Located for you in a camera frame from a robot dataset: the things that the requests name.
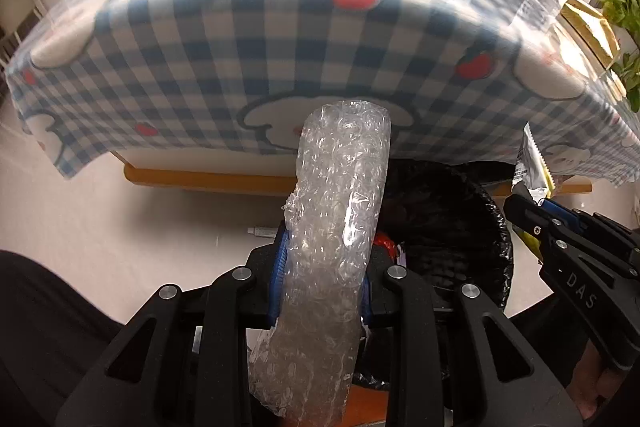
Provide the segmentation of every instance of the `floor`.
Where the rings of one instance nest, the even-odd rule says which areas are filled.
[[[594,184],[567,206],[636,227],[633,187]],[[0,107],[0,248],[30,257],[114,319],[126,322],[161,285],[210,284],[269,239],[247,227],[276,227],[284,198],[138,187],[112,155],[70,181],[24,135],[10,101]],[[513,236],[515,273],[507,314],[549,293],[537,259]]]

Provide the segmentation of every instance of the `clear plastic sheet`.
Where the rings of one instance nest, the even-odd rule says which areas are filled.
[[[360,288],[386,179],[391,121],[370,102],[325,105],[305,121],[278,323],[250,355],[250,388],[291,425],[336,425],[360,338]]]

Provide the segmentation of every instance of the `potted plant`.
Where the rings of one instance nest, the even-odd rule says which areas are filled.
[[[625,53],[611,65],[622,81],[631,110],[640,110],[640,0],[600,0],[602,14],[609,23],[625,29],[636,43],[636,50]]]

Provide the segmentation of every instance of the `checkered tablecloth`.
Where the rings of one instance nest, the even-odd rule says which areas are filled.
[[[384,105],[392,155],[514,162],[527,121],[556,173],[632,181],[640,129],[553,0],[65,0],[8,80],[67,177],[131,147],[293,154],[306,115]]]

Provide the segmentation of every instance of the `hand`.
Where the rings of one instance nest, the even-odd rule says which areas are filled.
[[[624,379],[624,373],[605,367],[598,350],[589,341],[566,390],[586,420],[597,411],[598,399],[611,398]]]

